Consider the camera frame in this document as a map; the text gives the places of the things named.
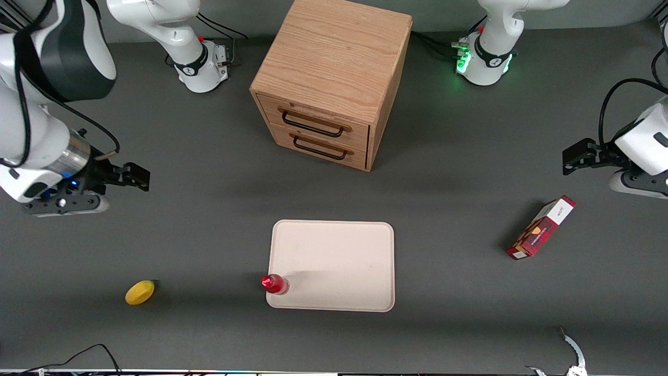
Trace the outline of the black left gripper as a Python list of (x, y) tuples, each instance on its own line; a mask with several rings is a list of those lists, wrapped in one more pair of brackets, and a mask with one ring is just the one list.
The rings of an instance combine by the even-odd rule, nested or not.
[(595, 168), (616, 167), (626, 171), (628, 157), (616, 145), (597, 145), (591, 138), (584, 138), (562, 152), (564, 176), (592, 165), (595, 165)]

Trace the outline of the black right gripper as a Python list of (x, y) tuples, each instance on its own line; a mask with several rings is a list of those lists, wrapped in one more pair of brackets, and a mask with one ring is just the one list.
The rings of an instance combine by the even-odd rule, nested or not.
[(150, 171), (133, 162), (114, 167), (108, 159), (91, 159), (88, 163), (88, 191), (105, 193), (106, 185), (134, 186), (142, 191), (150, 189)]

